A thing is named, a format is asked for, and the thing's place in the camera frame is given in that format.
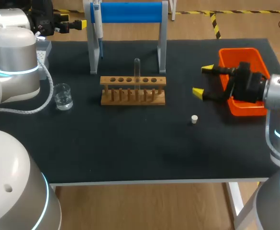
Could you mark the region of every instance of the hazard tape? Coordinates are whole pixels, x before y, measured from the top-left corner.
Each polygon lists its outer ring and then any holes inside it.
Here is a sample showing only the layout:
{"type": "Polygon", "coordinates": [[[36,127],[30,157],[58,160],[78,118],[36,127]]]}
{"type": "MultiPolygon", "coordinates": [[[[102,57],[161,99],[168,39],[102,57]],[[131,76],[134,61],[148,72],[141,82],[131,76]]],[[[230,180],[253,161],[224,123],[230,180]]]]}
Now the hazard tape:
{"type": "Polygon", "coordinates": [[[84,13],[84,11],[75,11],[75,10],[56,10],[54,12],[63,12],[63,13],[84,13]]]}
{"type": "Polygon", "coordinates": [[[215,13],[210,13],[210,18],[211,18],[211,22],[213,25],[213,29],[214,29],[214,33],[216,36],[216,39],[221,39],[221,33],[220,33],[220,28],[218,27],[217,23],[216,23],[216,17],[215,17],[215,13]]]}
{"type": "MultiPolygon", "coordinates": [[[[57,10],[54,12],[64,12],[64,13],[84,13],[84,11],[76,10],[57,10]]],[[[280,11],[177,11],[176,14],[200,14],[204,13],[209,15],[210,13],[280,13],[280,11]]]]}
{"type": "Polygon", "coordinates": [[[200,13],[209,15],[210,13],[280,13],[280,11],[177,11],[176,12],[176,14],[200,14],[200,13]]]}

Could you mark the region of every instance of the floor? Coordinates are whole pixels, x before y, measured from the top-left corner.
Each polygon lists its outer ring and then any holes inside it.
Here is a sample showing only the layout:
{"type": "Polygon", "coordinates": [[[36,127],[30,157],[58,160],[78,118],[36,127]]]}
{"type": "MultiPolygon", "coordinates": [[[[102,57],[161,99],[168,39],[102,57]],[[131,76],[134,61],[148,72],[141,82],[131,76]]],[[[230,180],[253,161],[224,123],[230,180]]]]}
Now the floor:
{"type": "MultiPolygon", "coordinates": [[[[81,0],[53,0],[55,9],[82,11],[81,0]]],[[[279,1],[178,0],[177,11],[280,10],[279,1]]],[[[71,14],[71,20],[83,14],[71,14]]],[[[217,14],[222,39],[268,38],[280,62],[280,14],[217,14]]],[[[105,24],[105,40],[157,40],[157,24],[105,24]]],[[[84,41],[85,31],[56,34],[57,41],[84,41]]],[[[210,17],[176,15],[168,39],[215,39],[210,17]]],[[[239,183],[246,202],[256,183],[239,183]]],[[[230,230],[224,184],[156,184],[61,187],[62,230],[230,230]]],[[[249,230],[255,230],[253,223],[249,230]]]]}

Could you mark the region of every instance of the wooden test tube rack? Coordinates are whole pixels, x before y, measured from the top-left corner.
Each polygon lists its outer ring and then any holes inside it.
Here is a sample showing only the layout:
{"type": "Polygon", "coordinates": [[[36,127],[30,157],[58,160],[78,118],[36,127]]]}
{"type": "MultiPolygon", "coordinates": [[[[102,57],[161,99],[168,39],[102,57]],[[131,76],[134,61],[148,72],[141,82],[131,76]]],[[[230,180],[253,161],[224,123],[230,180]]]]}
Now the wooden test tube rack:
{"type": "Polygon", "coordinates": [[[104,86],[101,105],[165,105],[166,77],[140,77],[141,90],[135,90],[134,77],[101,76],[100,84],[104,86]],[[110,89],[111,86],[130,86],[128,89],[110,89]]]}

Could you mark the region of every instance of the black table mat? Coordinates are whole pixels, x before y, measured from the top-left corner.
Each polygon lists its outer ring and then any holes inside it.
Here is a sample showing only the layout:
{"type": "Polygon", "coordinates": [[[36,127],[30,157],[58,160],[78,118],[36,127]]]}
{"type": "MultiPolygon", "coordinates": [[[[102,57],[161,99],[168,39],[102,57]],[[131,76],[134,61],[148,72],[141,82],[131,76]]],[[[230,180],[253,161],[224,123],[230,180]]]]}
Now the black table mat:
{"type": "MultiPolygon", "coordinates": [[[[142,76],[158,74],[157,42],[104,42],[98,75],[90,75],[85,42],[53,42],[49,56],[54,83],[71,87],[74,106],[57,111],[54,102],[34,115],[0,113],[0,130],[16,137],[50,183],[225,179],[270,177],[264,117],[237,118],[228,106],[205,102],[192,87],[221,92],[218,77],[201,75],[201,66],[218,64],[224,47],[257,48],[270,72],[280,65],[266,39],[168,41],[166,106],[100,106],[100,75],[130,76],[134,58],[142,76]],[[194,126],[192,115],[199,117],[194,126]]],[[[35,109],[38,96],[1,107],[35,109]]]]}

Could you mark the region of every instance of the orange plastic bin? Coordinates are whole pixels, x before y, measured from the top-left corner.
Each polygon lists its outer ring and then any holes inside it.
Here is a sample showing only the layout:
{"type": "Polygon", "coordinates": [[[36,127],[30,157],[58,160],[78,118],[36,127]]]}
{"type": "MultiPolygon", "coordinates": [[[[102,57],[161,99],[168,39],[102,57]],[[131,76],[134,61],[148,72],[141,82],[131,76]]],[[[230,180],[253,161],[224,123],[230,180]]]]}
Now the orange plastic bin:
{"type": "MultiPolygon", "coordinates": [[[[236,68],[240,62],[249,62],[252,72],[261,72],[269,79],[269,72],[262,60],[259,51],[255,48],[229,48],[220,49],[219,66],[227,68],[236,68]]],[[[220,75],[223,89],[225,90],[229,80],[228,75],[220,75]]],[[[234,100],[232,97],[228,99],[230,111],[235,116],[263,116],[267,111],[263,102],[246,103],[234,100]]]]}

